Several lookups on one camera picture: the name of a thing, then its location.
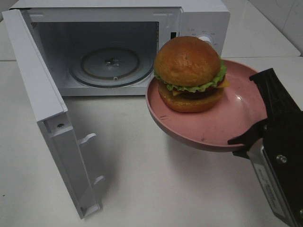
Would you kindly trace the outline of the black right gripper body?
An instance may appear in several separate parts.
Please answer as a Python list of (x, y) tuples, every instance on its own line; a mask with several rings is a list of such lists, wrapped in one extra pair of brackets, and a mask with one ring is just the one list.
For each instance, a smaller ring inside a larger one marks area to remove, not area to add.
[(266, 108), (262, 138), (270, 161), (298, 161), (303, 158), (303, 112), (297, 106)]

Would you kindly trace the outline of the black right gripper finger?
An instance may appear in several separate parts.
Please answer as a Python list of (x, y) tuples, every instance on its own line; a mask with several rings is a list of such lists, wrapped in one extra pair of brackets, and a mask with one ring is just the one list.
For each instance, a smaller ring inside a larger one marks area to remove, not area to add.
[(245, 133), (240, 136), (234, 137), (227, 141), (228, 145), (242, 144), (243, 146), (236, 151), (233, 155), (242, 158), (249, 158), (247, 152), (257, 140), (263, 138), (267, 130), (268, 120), (261, 120), (253, 124)]
[(249, 77), (249, 80), (257, 86), (268, 118), (298, 112), (298, 105), (283, 86), (273, 68), (254, 74)]

